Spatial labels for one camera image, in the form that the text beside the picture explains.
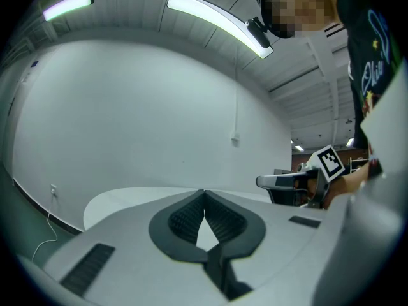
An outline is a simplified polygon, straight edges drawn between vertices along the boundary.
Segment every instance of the brick wall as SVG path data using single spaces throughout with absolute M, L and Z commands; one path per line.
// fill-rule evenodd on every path
M 341 150 L 338 151 L 340 160 L 344 165 L 349 164 L 350 157 L 355 160 L 359 157 L 363 159 L 368 159 L 368 150 L 352 149 L 352 150 Z M 297 172 L 299 163 L 306 162 L 309 160 L 311 154 L 293 154 L 292 155 L 292 171 Z

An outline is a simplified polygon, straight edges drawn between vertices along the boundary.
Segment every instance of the black baseboard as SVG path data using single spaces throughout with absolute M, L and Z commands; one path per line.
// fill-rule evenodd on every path
M 48 217 L 48 211 L 45 210 L 41 205 L 37 204 L 25 191 L 24 189 L 21 188 L 21 186 L 13 179 L 14 186 L 18 189 L 18 191 L 21 193 L 22 196 L 40 213 L 42 213 L 45 217 Z M 56 224 L 58 227 L 61 229 L 72 233 L 73 235 L 77 236 L 81 233 L 80 230 L 71 227 L 69 224 L 66 224 L 65 222 L 62 222 L 60 219 L 54 217 L 52 214 L 50 214 L 50 220 Z

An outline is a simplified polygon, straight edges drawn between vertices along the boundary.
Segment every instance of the black t-shirt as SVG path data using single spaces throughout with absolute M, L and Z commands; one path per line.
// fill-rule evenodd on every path
M 384 94 L 401 62 L 387 21 L 368 0 L 337 0 L 339 18 L 347 29 L 356 125 L 354 147 L 367 149 L 369 177 L 382 172 L 360 124 Z

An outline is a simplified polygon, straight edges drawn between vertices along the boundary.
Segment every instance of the white table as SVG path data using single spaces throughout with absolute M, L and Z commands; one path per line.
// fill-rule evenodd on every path
M 175 194 L 186 193 L 189 191 L 194 192 L 196 190 L 197 189 L 194 188 L 181 187 L 131 187 L 107 191 L 94 197 L 85 207 L 84 228 L 85 230 L 88 230 L 109 215 L 124 210 L 125 208 L 159 200 Z M 248 198 L 250 200 L 270 203 L 269 197 L 263 195 L 234 191 L 222 192 Z M 218 240 L 204 218 L 198 232 L 197 246 L 207 251 L 213 248 L 216 244 L 218 244 Z

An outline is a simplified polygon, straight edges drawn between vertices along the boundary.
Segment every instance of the green floor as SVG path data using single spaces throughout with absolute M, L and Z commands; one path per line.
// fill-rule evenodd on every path
M 1 232 L 13 252 L 29 259 L 38 244 L 54 239 L 47 218 L 39 213 L 13 186 L 10 176 L 0 161 L 0 223 Z M 43 244 L 34 262 L 42 267 L 47 259 L 68 240 L 74 237 L 50 222 L 58 235 L 58 241 Z

